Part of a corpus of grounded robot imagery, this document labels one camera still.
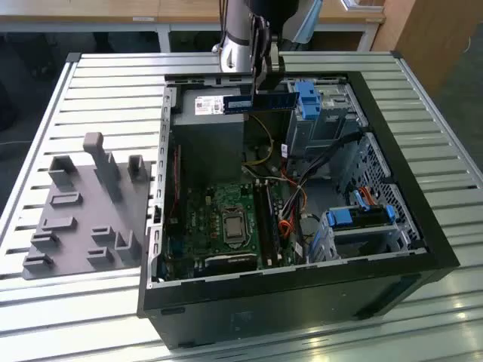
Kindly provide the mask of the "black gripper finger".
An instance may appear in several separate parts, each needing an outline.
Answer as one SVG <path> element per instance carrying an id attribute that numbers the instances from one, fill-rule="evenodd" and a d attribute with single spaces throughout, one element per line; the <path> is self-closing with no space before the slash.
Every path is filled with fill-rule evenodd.
<path id="1" fill-rule="evenodd" d="M 264 62 L 266 69 L 264 70 L 265 78 L 263 80 L 263 89 L 265 91 L 272 91 L 282 80 L 285 71 L 284 60 L 279 55 L 277 35 L 271 36 Z"/>
<path id="2" fill-rule="evenodd" d="M 263 68 L 263 59 L 266 56 L 266 49 L 270 48 L 270 29 L 267 21 L 260 16 L 251 16 L 251 72 L 252 91 L 257 92 L 257 78 Z"/>

